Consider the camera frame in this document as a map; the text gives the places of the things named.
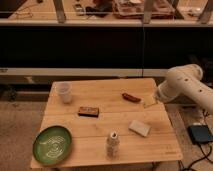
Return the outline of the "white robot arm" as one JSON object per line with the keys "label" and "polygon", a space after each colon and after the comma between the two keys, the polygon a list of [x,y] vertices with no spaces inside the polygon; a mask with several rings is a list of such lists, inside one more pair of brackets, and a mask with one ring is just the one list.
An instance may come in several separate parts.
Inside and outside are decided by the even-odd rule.
{"label": "white robot arm", "polygon": [[167,70],[164,81],[157,86],[152,97],[167,103],[183,94],[213,114],[213,89],[202,83],[202,78],[203,70],[197,64],[172,67]]}

